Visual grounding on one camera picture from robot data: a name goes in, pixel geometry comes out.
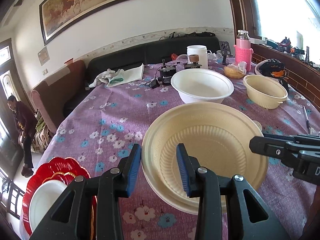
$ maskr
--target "floral tablecloth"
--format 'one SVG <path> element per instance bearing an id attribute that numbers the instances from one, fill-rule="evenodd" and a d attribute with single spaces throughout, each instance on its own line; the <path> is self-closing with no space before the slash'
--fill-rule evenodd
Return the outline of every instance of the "floral tablecloth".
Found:
<path id="1" fill-rule="evenodd" d="M 118 165 L 129 155 L 134 143 L 142 143 L 150 124 L 165 111 L 183 104 L 171 86 L 150 89 L 150 81 L 161 65 L 146 65 L 142 81 L 113 88 L 100 85 L 63 121 L 39 164 L 55 156 L 74 157 L 92 177 Z M 213 70 L 223 66 L 209 60 Z M 313 131 L 320 131 L 320 114 L 301 94 L 290 88 L 286 102 L 273 110 L 253 103 L 242 80 L 232 80 L 234 93 L 223 101 L 263 126 L 264 133 L 296 135 L 307 133 L 303 105 Z M 295 179 L 292 169 L 269 159 L 266 178 L 258 190 L 276 213 L 292 239 L 302 234 L 315 186 Z M 142 169 L 132 197 L 120 199 L 126 240 L 194 239 L 197 216 L 178 211 L 162 201 L 148 185 Z M 20 223 L 23 239 L 28 239 Z M 227 239 L 226 216 L 223 236 Z"/>

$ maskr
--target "red decorative plate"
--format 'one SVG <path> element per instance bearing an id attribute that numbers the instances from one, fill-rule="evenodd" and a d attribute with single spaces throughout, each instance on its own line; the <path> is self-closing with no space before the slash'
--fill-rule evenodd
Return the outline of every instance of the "red decorative plate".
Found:
<path id="1" fill-rule="evenodd" d="M 26 193 L 22 199 L 22 210 L 23 210 L 23 225 L 31 236 L 32 231 L 29 223 L 29 206 L 34 192 L 37 188 L 48 180 L 56 179 L 62 181 L 64 184 L 69 185 L 73 179 L 82 175 L 89 179 L 89 172 L 76 161 L 74 158 L 60 158 L 54 157 L 48 163 L 42 164 L 36 173 L 30 178 L 27 184 Z M 97 199 L 92 198 L 92 219 L 91 219 L 91 239 L 94 235 L 94 218 L 97 207 Z"/>

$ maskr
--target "white glove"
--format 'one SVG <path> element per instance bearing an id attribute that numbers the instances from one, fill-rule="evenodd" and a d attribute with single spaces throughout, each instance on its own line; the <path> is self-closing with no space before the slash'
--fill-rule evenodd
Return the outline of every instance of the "white glove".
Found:
<path id="1" fill-rule="evenodd" d="M 92 84 L 89 85 L 90 88 L 97 87 L 98 85 L 109 83 L 109 78 L 116 76 L 116 72 L 108 68 L 107 71 L 100 73 L 94 80 Z"/>

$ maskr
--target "brown armchair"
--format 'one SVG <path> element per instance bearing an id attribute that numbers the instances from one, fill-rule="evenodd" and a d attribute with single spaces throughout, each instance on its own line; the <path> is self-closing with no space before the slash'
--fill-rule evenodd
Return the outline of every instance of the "brown armchair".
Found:
<path id="1" fill-rule="evenodd" d="M 31 99 L 52 133 L 65 119 L 64 104 L 84 87 L 85 70 L 84 61 L 78 60 L 60 68 L 31 91 Z"/>

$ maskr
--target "door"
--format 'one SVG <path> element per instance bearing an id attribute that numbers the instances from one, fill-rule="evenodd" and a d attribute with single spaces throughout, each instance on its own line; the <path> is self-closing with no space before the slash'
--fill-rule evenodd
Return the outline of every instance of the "door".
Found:
<path id="1" fill-rule="evenodd" d="M 18 76 L 9 39 L 0 43 L 0 167 L 13 179 L 23 159 L 23 150 L 18 144 L 13 112 L 7 105 L 11 95 L 32 109 Z"/>

